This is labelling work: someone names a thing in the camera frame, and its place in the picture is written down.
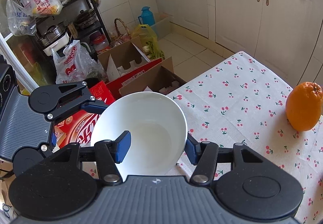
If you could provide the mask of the white bowl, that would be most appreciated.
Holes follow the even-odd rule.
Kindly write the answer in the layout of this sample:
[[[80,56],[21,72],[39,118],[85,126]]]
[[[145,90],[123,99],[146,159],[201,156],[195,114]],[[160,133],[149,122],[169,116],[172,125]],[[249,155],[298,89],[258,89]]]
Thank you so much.
[[[98,118],[91,144],[116,140],[124,131],[131,145],[117,165],[123,179],[129,175],[164,175],[181,157],[187,141],[187,121],[182,109],[156,92],[137,92],[112,103]]]

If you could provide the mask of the red snack box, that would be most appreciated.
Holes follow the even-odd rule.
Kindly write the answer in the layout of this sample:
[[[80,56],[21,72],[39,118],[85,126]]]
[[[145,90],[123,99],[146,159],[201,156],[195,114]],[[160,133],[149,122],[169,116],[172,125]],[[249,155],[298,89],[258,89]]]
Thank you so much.
[[[90,92],[97,100],[101,100],[105,104],[112,104],[115,101],[103,81],[90,88]],[[94,125],[99,117],[99,114],[80,110],[55,125],[54,130],[58,147],[61,149],[70,142],[78,142],[81,147],[90,146]]]

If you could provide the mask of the cardboard box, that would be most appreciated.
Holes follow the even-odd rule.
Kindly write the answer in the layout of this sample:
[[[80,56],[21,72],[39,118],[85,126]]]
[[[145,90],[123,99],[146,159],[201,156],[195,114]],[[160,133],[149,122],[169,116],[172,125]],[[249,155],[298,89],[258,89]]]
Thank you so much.
[[[145,64],[153,63],[153,60],[150,60],[148,56],[131,41],[101,53],[98,55],[98,60],[102,64],[109,82],[114,81]]]

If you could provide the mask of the cherry print tablecloth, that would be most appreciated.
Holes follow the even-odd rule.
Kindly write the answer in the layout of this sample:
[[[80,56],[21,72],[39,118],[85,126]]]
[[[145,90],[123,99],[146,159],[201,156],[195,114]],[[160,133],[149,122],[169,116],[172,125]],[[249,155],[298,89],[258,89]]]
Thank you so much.
[[[285,114],[290,86],[245,52],[239,52],[170,93],[189,133],[220,147],[248,146],[290,173],[302,187],[300,223],[322,223],[322,121],[294,130]]]

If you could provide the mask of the wicker basket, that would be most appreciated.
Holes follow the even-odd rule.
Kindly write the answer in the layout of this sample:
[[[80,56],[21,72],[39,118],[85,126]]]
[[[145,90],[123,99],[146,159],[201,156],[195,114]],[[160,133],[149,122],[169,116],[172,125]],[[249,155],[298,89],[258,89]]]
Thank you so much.
[[[111,42],[115,45],[127,42],[132,39],[130,29],[125,22],[120,18],[114,19],[115,34],[111,36]]]

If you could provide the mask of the black metal shelf rack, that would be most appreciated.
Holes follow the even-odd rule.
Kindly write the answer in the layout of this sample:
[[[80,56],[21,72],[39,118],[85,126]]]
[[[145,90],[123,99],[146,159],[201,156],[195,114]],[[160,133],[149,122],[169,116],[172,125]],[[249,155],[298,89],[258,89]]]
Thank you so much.
[[[41,23],[48,19],[52,19],[54,23],[64,22],[65,25],[73,22],[76,19],[76,16],[80,14],[79,11],[72,12],[72,4],[75,4],[79,0],[71,0],[67,4],[63,6],[61,13],[57,16],[46,16],[40,19],[37,19],[37,26],[40,26]],[[102,17],[99,14],[98,5],[95,4],[95,0],[85,0],[87,7],[89,9],[94,9],[97,17],[97,21],[89,27],[83,29],[77,29],[78,36],[77,39],[83,39],[86,36],[90,35],[94,31],[100,30],[105,34],[108,41],[110,41],[110,37],[108,35],[107,29],[105,28]],[[35,36],[22,36],[22,37],[6,37],[6,43],[9,46],[9,52],[14,54],[14,60],[19,61],[23,66],[31,65],[33,66],[35,62],[43,63],[50,61],[50,57],[47,56],[43,49],[44,47],[39,42],[39,38],[41,37],[41,31],[38,30]]]

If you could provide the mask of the yellow plastic bag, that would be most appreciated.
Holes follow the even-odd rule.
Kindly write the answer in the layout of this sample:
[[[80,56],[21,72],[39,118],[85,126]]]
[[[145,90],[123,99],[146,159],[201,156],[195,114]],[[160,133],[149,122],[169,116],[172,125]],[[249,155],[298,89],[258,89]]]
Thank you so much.
[[[140,38],[142,50],[150,60],[165,59],[163,51],[159,48],[157,35],[149,25],[139,24],[132,32],[132,36]]]

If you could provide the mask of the blue thermos jug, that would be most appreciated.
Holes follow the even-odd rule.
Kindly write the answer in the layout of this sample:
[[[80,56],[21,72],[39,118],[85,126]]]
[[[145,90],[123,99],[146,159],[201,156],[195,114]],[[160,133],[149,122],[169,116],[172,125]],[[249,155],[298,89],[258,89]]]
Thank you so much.
[[[141,9],[141,15],[138,17],[140,24],[147,24],[149,26],[153,26],[155,24],[155,19],[153,12],[150,11],[149,6],[144,6]]]

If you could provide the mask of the bumpy orange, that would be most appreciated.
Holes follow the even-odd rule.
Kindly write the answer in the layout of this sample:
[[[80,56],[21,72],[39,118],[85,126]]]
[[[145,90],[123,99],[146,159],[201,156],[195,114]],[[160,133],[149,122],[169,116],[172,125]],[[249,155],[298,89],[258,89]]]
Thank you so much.
[[[299,132],[311,130],[322,110],[322,88],[317,83],[297,85],[287,97],[285,113],[290,125]]]

